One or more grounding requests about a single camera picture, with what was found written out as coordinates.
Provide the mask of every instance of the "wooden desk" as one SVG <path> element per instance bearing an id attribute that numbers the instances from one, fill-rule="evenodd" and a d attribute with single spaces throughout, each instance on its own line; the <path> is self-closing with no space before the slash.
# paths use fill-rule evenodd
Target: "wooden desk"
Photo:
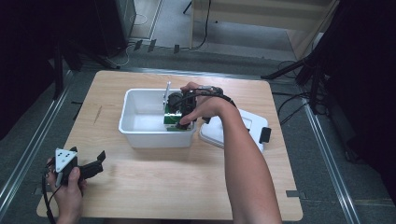
<path id="1" fill-rule="evenodd" d="M 192 0 L 191 47 L 194 21 L 206 21 L 208 2 Z M 339 0 L 212 0 L 209 19 L 288 29 L 294 54 L 297 59 L 301 59 L 318 33 L 326 31 L 338 2 Z"/>
<path id="2" fill-rule="evenodd" d="M 131 148 L 118 129 L 125 92 L 184 86 L 188 81 L 222 87 L 239 108 L 265 117 L 272 128 L 263 152 L 284 220 L 303 216 L 270 86 L 261 80 L 102 71 L 96 74 L 64 148 L 78 148 L 78 164 L 106 151 L 104 171 L 88 180 L 84 217 L 232 219 L 224 180 L 223 149 L 202 141 L 191 148 Z M 56 203 L 52 210 L 57 214 Z M 37 213 L 44 217 L 43 200 Z"/>

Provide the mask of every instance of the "forearm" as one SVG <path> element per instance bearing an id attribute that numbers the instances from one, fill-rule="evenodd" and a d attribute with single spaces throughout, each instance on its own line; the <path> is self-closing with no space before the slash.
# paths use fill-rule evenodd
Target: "forearm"
<path id="1" fill-rule="evenodd" d="M 225 105 L 219 116 L 224 131 L 225 178 L 234 222 L 280 222 L 272 177 L 239 111 Z"/>

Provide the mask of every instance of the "person's right arm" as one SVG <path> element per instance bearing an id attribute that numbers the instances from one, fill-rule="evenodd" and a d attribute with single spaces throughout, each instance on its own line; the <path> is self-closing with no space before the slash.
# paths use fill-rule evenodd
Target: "person's right arm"
<path id="1" fill-rule="evenodd" d="M 189 83 L 182 90 L 198 86 Z M 268 166 L 235 106 L 219 97 L 203 97 L 180 123 L 214 116 L 220 117 L 224 131 L 225 179 L 234 223 L 281 223 Z"/>

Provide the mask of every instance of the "gray carpet floor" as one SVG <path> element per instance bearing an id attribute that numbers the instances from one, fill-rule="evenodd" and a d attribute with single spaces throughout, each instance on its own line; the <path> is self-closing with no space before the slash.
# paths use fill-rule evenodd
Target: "gray carpet floor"
<path id="1" fill-rule="evenodd" d="M 123 63 L 128 58 L 126 55 L 121 55 L 112 60 Z M 73 72 L 74 78 L 70 83 L 69 93 L 1 223 L 48 223 L 44 217 L 39 217 L 35 212 L 41 198 L 41 195 L 35 193 L 40 185 L 40 172 L 47 158 L 52 156 L 53 150 L 64 145 L 73 127 L 73 117 L 79 109 L 79 105 L 73 104 L 73 102 L 83 102 L 96 72 L 105 70 L 93 61 L 85 59 L 83 62 L 82 69 Z M 201 75 L 210 73 L 210 75 L 220 77 L 260 79 L 260 75 L 275 72 L 280 63 L 274 60 L 197 51 L 182 51 L 179 54 L 174 54 L 172 49 L 167 48 L 156 48 L 148 53 L 148 47 L 143 46 L 137 51 L 130 48 L 129 62 L 121 70 L 133 71 L 136 68 L 146 68 L 147 71 L 158 71 L 152 69 L 164 69 L 163 72 L 170 73 L 172 70 L 187 71 L 187 73 L 193 71 L 199 72 Z M 273 92 L 299 93 L 292 78 L 280 77 L 270 81 L 270 85 Z M 9 135 L 0 142 L 3 159 L 3 169 L 0 170 L 2 185 L 6 183 L 13 172 L 19 157 L 26 149 L 40 120 L 52 103 L 53 93 L 54 87 L 50 86 L 19 120 Z M 289 96 L 274 94 L 277 107 L 280 107 L 289 98 Z M 295 99 L 285 104 L 279 119 L 282 120 L 291 114 L 301 104 L 301 99 Z M 331 119 L 326 116 L 318 116 L 318 118 L 356 204 L 361 223 L 396 223 L 396 209 L 378 174 L 366 164 L 348 162 Z M 347 223 L 304 110 L 300 110 L 282 125 L 282 132 L 297 189 L 304 195 L 301 198 L 304 217 L 296 223 Z M 101 218 L 83 218 L 80 223 L 103 223 L 103 220 Z"/>

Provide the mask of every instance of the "white triangular marker plate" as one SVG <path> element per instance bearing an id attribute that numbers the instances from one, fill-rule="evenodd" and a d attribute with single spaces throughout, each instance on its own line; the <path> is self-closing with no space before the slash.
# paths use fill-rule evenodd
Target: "white triangular marker plate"
<path id="1" fill-rule="evenodd" d="M 75 157 L 77 152 L 56 148 L 55 150 L 55 165 L 56 172 L 60 173 L 64 167 Z"/>

